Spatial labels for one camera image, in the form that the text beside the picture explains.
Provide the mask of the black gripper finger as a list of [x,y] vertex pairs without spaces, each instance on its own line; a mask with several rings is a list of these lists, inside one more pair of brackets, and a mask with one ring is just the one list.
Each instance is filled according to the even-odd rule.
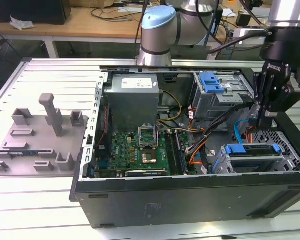
[[278,113],[284,113],[300,100],[300,86],[297,88],[290,84],[282,88],[277,87],[269,93],[265,102],[265,127],[271,127],[273,118]]
[[258,113],[257,113],[257,120],[256,126],[261,126],[261,119],[263,113],[263,106],[262,106],[262,87],[261,84],[263,80],[263,74],[261,72],[255,72],[253,74],[253,87],[254,87],[254,99],[258,103]]

